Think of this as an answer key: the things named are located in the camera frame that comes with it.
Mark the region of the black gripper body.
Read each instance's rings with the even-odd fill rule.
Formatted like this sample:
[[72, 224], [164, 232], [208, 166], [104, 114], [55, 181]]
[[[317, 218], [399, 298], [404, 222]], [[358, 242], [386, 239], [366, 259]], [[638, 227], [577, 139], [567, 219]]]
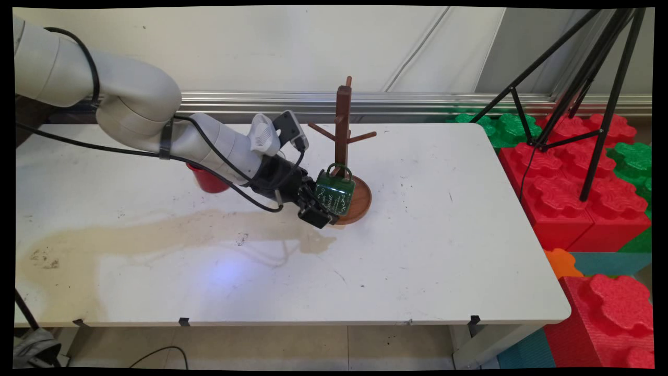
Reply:
[[303, 180], [313, 180], [308, 176], [307, 170], [294, 166], [292, 162], [278, 155], [264, 156], [249, 187], [269, 199], [275, 199], [276, 191], [279, 191], [282, 202], [298, 205]]

